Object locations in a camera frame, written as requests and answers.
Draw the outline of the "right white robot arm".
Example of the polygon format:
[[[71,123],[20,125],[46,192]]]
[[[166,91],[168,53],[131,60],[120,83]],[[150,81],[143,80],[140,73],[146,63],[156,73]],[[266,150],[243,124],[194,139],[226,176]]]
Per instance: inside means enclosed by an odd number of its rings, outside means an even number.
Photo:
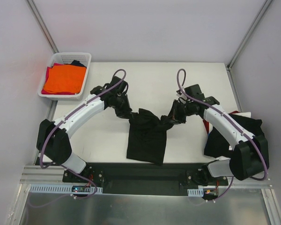
[[[243,128],[214,97],[205,97],[199,85],[187,88],[182,86],[177,91],[178,99],[174,100],[169,115],[170,124],[182,124],[186,117],[198,115],[217,130],[232,147],[231,156],[225,160],[215,160],[204,166],[201,180],[212,185],[218,177],[234,177],[238,180],[257,179],[263,172],[261,180],[268,175],[268,142],[263,135],[255,135]]]

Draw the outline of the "white plastic laundry basket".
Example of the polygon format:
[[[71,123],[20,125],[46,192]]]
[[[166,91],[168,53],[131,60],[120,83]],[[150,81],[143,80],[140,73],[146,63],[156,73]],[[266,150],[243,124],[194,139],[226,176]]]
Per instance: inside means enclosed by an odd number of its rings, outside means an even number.
[[[91,62],[91,54],[87,52],[58,52],[51,56],[47,63],[47,67],[51,68],[53,66],[57,65],[64,65],[64,64],[70,64],[74,60],[79,61],[83,66],[86,67],[86,73],[84,76],[84,80],[82,83],[82,87],[79,93],[74,95],[69,94],[43,94],[43,86],[46,81],[46,74],[47,71],[45,71],[45,75],[41,78],[37,93],[40,97],[49,98],[50,100],[60,101],[60,100],[72,100],[72,101],[79,101],[82,99],[84,87],[86,84],[86,80],[89,74],[89,68],[90,68],[90,62]]]

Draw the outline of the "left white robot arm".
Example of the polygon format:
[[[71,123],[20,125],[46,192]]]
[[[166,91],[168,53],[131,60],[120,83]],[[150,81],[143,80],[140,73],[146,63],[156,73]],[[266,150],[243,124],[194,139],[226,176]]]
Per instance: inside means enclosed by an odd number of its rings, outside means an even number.
[[[66,115],[54,121],[43,120],[39,125],[36,143],[41,156],[47,156],[52,163],[69,170],[79,182],[90,180],[90,165],[73,152],[70,138],[89,119],[109,107],[115,110],[117,117],[130,119],[132,110],[127,91],[128,83],[114,75],[110,83],[96,86]]]

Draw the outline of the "black t shirt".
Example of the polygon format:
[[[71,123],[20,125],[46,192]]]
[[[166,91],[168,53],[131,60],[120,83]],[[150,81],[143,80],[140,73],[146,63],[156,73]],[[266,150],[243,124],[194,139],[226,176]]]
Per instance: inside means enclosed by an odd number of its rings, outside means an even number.
[[[263,135],[261,119],[254,119],[251,117],[250,112],[233,111],[229,114],[237,123],[243,128],[253,133],[255,136]],[[226,157],[231,158],[232,148],[226,139],[219,133],[218,130],[213,128],[213,125],[206,120],[203,120],[207,132],[207,142],[204,148],[204,155],[214,158]]]
[[[166,116],[158,118],[151,111],[139,109],[129,120],[126,158],[162,165],[167,143],[167,131],[173,124]]]

